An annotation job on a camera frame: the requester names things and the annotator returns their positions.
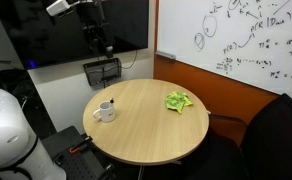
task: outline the orange wall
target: orange wall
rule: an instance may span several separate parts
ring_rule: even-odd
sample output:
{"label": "orange wall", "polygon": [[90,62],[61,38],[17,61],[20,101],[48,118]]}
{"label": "orange wall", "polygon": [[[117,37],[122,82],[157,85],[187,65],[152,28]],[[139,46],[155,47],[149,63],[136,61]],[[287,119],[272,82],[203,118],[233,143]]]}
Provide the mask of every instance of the orange wall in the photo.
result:
{"label": "orange wall", "polygon": [[[156,11],[156,39],[158,0]],[[178,62],[155,55],[154,79],[165,80],[181,85],[198,96],[207,110],[212,114],[237,117],[247,124],[254,115],[278,95]],[[234,140],[239,144],[243,131],[223,125],[214,125],[221,134],[234,134]]]}

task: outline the round wooden table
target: round wooden table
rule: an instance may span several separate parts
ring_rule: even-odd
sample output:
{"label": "round wooden table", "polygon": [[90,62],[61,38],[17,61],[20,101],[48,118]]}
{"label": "round wooden table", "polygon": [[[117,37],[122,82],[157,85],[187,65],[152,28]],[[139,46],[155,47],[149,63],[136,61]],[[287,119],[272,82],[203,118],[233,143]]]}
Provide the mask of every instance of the round wooden table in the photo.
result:
{"label": "round wooden table", "polygon": [[[193,102],[181,115],[165,106],[173,91],[187,93]],[[99,104],[112,98],[115,120],[94,119]],[[165,164],[188,155],[202,142],[209,124],[205,106],[192,92],[153,79],[124,81],[102,90],[87,104],[83,123],[101,151],[135,165]]]}

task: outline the mug handle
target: mug handle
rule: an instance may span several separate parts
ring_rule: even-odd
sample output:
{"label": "mug handle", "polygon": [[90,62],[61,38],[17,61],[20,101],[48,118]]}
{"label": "mug handle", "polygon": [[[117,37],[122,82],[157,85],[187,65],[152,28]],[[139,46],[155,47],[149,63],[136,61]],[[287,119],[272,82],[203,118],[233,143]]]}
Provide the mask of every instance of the mug handle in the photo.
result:
{"label": "mug handle", "polygon": [[97,109],[96,111],[94,111],[93,117],[95,119],[101,120],[102,116],[100,115],[100,109]]}

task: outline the green cloth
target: green cloth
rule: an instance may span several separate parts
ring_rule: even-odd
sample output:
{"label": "green cloth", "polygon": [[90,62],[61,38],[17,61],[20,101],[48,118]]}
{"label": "green cloth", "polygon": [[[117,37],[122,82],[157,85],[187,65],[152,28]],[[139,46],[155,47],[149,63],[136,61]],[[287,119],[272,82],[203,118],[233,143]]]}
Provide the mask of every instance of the green cloth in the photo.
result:
{"label": "green cloth", "polygon": [[172,92],[166,97],[165,104],[167,109],[176,110],[179,114],[182,114],[184,106],[190,106],[193,103],[188,99],[186,93]]}

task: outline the black monitor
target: black monitor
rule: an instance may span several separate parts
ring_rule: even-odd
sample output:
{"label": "black monitor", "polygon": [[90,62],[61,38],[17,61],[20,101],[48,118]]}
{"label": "black monitor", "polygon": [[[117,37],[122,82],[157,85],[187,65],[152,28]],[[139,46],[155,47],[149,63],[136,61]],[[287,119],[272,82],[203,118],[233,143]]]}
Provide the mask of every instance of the black monitor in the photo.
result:
{"label": "black monitor", "polygon": [[[89,7],[91,14],[83,16],[75,6],[62,17],[51,17],[48,1],[0,0],[0,20],[25,69],[105,56],[102,42],[92,49],[84,31],[98,23],[97,8]],[[148,47],[149,0],[106,0],[102,8],[114,34],[113,53]]]}

